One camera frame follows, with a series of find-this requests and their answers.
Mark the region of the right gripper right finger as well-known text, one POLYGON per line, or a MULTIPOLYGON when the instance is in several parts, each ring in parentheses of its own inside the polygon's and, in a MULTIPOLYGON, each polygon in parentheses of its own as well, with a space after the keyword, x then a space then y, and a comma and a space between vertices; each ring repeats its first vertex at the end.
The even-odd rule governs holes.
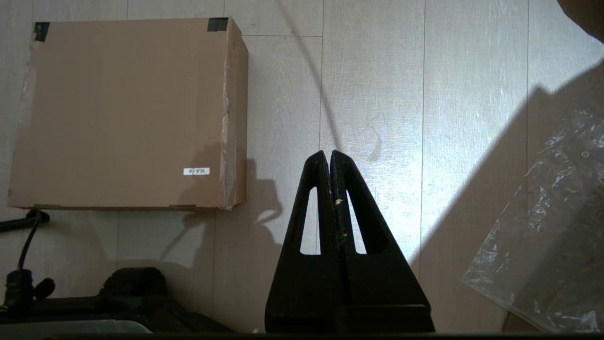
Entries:
POLYGON ((351 157, 333 151, 330 181, 343 301, 343 333, 432 333, 431 306, 351 157))

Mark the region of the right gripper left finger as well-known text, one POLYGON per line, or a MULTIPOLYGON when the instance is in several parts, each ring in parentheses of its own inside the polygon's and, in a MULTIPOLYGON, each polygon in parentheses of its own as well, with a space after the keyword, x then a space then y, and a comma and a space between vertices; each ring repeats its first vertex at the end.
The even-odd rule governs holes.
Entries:
POLYGON ((335 333, 343 303, 334 201, 325 153, 305 161, 265 307, 268 333, 335 333), (309 196, 317 191, 320 254, 301 252, 309 196))

